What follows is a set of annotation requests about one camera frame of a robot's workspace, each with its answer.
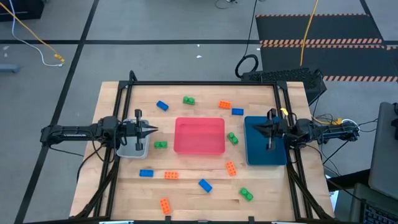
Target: pink bin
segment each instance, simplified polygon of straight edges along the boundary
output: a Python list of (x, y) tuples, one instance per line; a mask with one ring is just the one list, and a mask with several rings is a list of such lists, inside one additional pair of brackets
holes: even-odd
[(223, 118), (177, 118), (174, 151), (180, 154), (213, 154), (225, 152)]

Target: keyboard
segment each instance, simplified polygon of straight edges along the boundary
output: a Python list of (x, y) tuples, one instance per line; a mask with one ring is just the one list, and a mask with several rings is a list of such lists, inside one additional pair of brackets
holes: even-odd
[(398, 224), (398, 217), (391, 213), (379, 210), (376, 207), (365, 205), (363, 212), (363, 223)]

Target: black floor mat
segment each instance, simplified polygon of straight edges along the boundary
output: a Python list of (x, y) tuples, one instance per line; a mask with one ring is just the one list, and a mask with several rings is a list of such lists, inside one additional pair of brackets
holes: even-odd
[[(310, 15), (257, 15), (259, 38), (303, 39), (309, 19)], [(375, 44), (381, 37), (366, 14), (319, 14), (312, 20), (307, 39), (356, 39), (355, 43), (347, 44)]]
[[(300, 65), (300, 45), (263, 45), (264, 71), (290, 70)], [(396, 69), (381, 45), (306, 45), (303, 67), (320, 69), (324, 80), (393, 82)]]

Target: wire bundle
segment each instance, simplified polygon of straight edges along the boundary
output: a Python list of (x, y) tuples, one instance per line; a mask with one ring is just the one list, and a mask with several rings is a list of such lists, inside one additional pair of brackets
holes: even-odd
[[(19, 40), (19, 41), (21, 41), (22, 43), (24, 43), (24, 44), (26, 44), (26, 45), (28, 45), (28, 46), (30, 46), (30, 47), (36, 49), (36, 50), (39, 52), (40, 56), (42, 57), (42, 63), (43, 63), (45, 66), (48, 66), (48, 67), (61, 67), (61, 66), (65, 63), (65, 59), (63, 59), (63, 57), (62, 57), (53, 47), (51, 47), (49, 44), (45, 43), (45, 42), (44, 42), (42, 39), (40, 39), (29, 27), (27, 27), (22, 21), (20, 21), (20, 20), (18, 19), (18, 17), (15, 15), (15, 10), (14, 10), (14, 5), (13, 5), (13, 3), (12, 3), (12, 0), (9, 0), (9, 2), (10, 2), (10, 6), (11, 6), (12, 12), (11, 12), (3, 3), (1, 3), (1, 2), (0, 2), (0, 6), (3, 7), (3, 8), (13, 17), (13, 20), (12, 20), (12, 29), (11, 29), (12, 36), (14, 36), (14, 38), (15, 38), (16, 40)], [(19, 39), (18, 37), (16, 37), (16, 35), (15, 35), (15, 33), (14, 33), (15, 21), (16, 21), (16, 20), (17, 20), (22, 26), (24, 26), (24, 27), (25, 27), (25, 28), (38, 40), (38, 41), (40, 41), (40, 43), (44, 44), (44, 45), (47, 46), (49, 49), (51, 49), (51, 50), (55, 53), (54, 57), (55, 57), (56, 59), (58, 59), (59, 61), (61, 61), (61, 63), (60, 63), (60, 64), (56, 64), (56, 65), (50, 65), (50, 64), (45, 63), (45, 62), (44, 62), (43, 53), (42, 53), (42, 51), (41, 51), (39, 48), (37, 48), (37, 47), (31, 45), (30, 43), (28, 43), (28, 42), (26, 42), (26, 41), (24, 41), (24, 40)]]

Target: wooden tabletop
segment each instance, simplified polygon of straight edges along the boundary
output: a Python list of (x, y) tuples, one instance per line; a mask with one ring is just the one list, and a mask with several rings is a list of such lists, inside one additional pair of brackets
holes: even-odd
[[(104, 82), (99, 93), (93, 122), (112, 115), (117, 82)], [(302, 83), (288, 83), (293, 112), (299, 118), (310, 118)], [(196, 105), (182, 103), (183, 96), (192, 96)], [(162, 100), (169, 105), (164, 112), (156, 107)], [(233, 107), (244, 108), (244, 116), (233, 116), (230, 110), (218, 108), (220, 100), (232, 102)], [(167, 197), (172, 209), (172, 220), (230, 220), (246, 221), (254, 216), (256, 221), (294, 220), (286, 168), (284, 166), (253, 167), (246, 164), (243, 121), (245, 116), (265, 116), (275, 108), (273, 89), (270, 86), (133, 86), (128, 118), (134, 109), (141, 109), (143, 119), (159, 127), (151, 134), (146, 159), (121, 159), (114, 198), (112, 219), (164, 220), (159, 200)], [(175, 119), (177, 117), (222, 117), (225, 132), (235, 133), (238, 145), (227, 138), (225, 153), (220, 156), (180, 155), (173, 150)], [(154, 149), (154, 141), (167, 141), (167, 149)], [(88, 143), (85, 156), (93, 152)], [(323, 174), (319, 153), (306, 147), (302, 160), (309, 191), (325, 211), (333, 216), (331, 202)], [(233, 161), (237, 175), (230, 177), (225, 163)], [(75, 215), (87, 204), (98, 188), (102, 162), (95, 156), (83, 166), (70, 214)], [(154, 178), (139, 177), (140, 169), (153, 169)], [(165, 170), (178, 171), (178, 180), (164, 179)], [(199, 185), (206, 179), (212, 186), (210, 194)], [(247, 202), (239, 194), (247, 188), (254, 199)], [(302, 195), (297, 189), (301, 214)], [(104, 214), (108, 193), (104, 194), (101, 213)]]

